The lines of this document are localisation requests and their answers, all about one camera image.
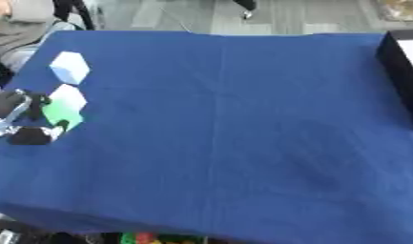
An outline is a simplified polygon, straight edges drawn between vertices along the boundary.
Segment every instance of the white cube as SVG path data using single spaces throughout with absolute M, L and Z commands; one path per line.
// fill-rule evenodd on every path
M 51 63 L 51 69 L 64 83 L 78 85 L 88 75 L 90 69 L 78 52 L 62 51 Z

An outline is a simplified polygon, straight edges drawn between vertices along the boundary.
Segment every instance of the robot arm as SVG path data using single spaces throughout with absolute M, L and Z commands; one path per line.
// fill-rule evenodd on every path
M 0 137 L 9 135 L 9 142 L 15 145 L 45 145 L 56 140 L 67 129 L 68 121 L 60 121 L 54 128 L 12 125 L 24 115 L 32 121 L 41 118 L 41 108 L 50 103 L 45 94 L 22 90 L 0 92 Z

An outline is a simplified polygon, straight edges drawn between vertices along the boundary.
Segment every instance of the blue tablecloth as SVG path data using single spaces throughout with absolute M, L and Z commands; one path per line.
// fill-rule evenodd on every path
M 73 232 L 413 244 L 413 126 L 378 34 L 60 32 L 11 88 L 52 92 L 79 51 L 85 122 L 0 145 L 0 211 Z

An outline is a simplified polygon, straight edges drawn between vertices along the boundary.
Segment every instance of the gray shirt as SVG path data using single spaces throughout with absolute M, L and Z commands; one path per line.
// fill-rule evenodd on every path
M 0 56 L 6 51 L 33 43 L 51 27 L 52 0 L 9 0 L 11 16 L 0 19 Z

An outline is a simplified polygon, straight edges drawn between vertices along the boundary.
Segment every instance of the black box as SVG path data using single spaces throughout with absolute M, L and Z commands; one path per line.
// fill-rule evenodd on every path
M 413 30 L 388 32 L 377 50 L 377 57 L 413 119 Z

